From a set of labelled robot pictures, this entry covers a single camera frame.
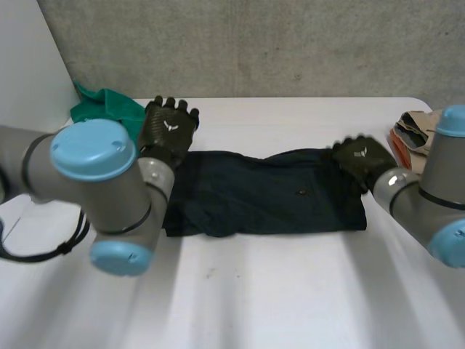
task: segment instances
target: table surface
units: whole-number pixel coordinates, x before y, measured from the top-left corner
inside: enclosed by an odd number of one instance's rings
[[[201,111],[193,150],[255,157],[359,133],[386,145],[402,112],[430,111],[412,98],[188,102]],[[371,196],[363,201],[363,232],[162,234],[140,278],[94,269],[94,233],[66,257],[0,262],[0,348],[465,348],[464,272],[432,259]],[[24,254],[69,237],[77,214],[27,196],[0,208],[7,246]]]

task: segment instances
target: gray concrete wall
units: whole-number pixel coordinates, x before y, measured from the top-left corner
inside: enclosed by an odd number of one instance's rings
[[[132,97],[465,104],[463,0],[39,0],[72,76]]]

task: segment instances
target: dark fabric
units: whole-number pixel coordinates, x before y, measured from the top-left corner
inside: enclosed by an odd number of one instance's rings
[[[163,227],[168,236],[205,233],[316,233],[365,230],[352,177],[330,150],[302,149],[253,159],[190,152],[176,170]]]

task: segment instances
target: white panel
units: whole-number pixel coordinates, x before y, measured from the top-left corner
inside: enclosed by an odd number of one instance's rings
[[[0,0],[0,124],[55,131],[78,102],[35,0]]]

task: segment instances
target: green towel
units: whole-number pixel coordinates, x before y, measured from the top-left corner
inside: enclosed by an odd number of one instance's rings
[[[145,118],[144,107],[111,89],[93,92],[80,84],[75,85],[81,102],[70,110],[73,122],[92,119],[117,121],[124,126],[137,147],[137,138]]]

